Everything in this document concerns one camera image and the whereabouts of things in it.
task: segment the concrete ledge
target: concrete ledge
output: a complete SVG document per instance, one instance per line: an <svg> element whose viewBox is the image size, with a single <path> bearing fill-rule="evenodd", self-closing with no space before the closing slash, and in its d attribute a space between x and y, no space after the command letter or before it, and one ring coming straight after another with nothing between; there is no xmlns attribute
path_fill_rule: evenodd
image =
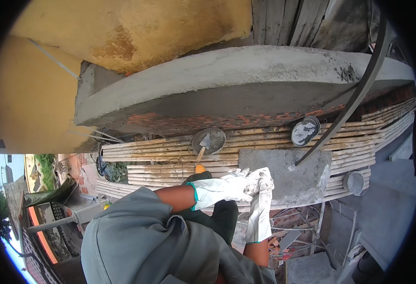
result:
<svg viewBox="0 0 416 284"><path fill-rule="evenodd" d="M234 120L245 115L303 115L329 110L346 103L352 94L348 90L362 77L369 59L370 55L363 53L267 45L195 54L136 73L83 99L76 98L79 103L74 121L128 132L170 134L204 125L165 131L136 122L143 116L177 119L173 123L181 124L193 116ZM408 65L386 58L370 93L414 79Z"/></svg>

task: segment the concrete slab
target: concrete slab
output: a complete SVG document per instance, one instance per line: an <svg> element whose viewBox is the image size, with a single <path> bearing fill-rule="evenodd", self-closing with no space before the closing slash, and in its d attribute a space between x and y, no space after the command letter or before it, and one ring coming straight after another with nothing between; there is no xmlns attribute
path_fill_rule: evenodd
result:
<svg viewBox="0 0 416 284"><path fill-rule="evenodd" d="M287 284L334 284L334 271L325 252L285 261Z"/></svg>
<svg viewBox="0 0 416 284"><path fill-rule="evenodd" d="M256 170L268 167L274 180L272 205L303 206L320 203L330 177L332 153L318 151L302 165L295 167L306 151L252 150L239 151L239 167Z"/></svg>
<svg viewBox="0 0 416 284"><path fill-rule="evenodd" d="M214 50L78 94L74 122L162 135L282 125L343 108L369 60L370 54L289 46ZM369 95L413 80L408 65L386 58Z"/></svg>

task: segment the gray shirt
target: gray shirt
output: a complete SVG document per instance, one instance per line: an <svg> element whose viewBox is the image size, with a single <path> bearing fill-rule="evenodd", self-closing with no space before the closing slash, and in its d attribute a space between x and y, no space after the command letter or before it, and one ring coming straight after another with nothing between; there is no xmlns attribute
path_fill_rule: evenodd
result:
<svg viewBox="0 0 416 284"><path fill-rule="evenodd" d="M87 226L82 266L92 283L276 283L274 271L258 267L199 223L170 216L151 190L142 187L98 214Z"/></svg>

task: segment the white work glove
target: white work glove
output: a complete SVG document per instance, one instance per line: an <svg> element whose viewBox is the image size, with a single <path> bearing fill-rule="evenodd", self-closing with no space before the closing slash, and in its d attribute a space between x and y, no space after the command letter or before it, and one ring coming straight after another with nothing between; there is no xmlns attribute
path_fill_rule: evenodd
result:
<svg viewBox="0 0 416 284"><path fill-rule="evenodd" d="M274 182L268 168L262 168L257 171L259 171L259 173L261 172L261 174L258 175L259 178L257 180L259 192L250 203L250 217L245 230L245 242L247 244L259 243L271 236L269 211L271 208Z"/></svg>
<svg viewBox="0 0 416 284"><path fill-rule="evenodd" d="M243 171L236 169L220 179L201 179L188 182L187 185L192 185L195 190L196 203L191 207L191 210L200 210L221 200L251 201L252 197L243 193L249 184L245 178L248 172L249 168Z"/></svg>

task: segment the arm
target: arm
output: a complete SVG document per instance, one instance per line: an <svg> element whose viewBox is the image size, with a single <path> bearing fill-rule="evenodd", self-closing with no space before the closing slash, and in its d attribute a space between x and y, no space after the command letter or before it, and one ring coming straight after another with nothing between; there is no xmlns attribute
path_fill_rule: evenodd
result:
<svg viewBox="0 0 416 284"><path fill-rule="evenodd" d="M162 203L172 206L172 213L191 208L195 205L194 188L191 185L165 187L154 191Z"/></svg>
<svg viewBox="0 0 416 284"><path fill-rule="evenodd" d="M246 244L244 247L244 256L252 259L260 267L268 267L269 252L268 239L259 243Z"/></svg>

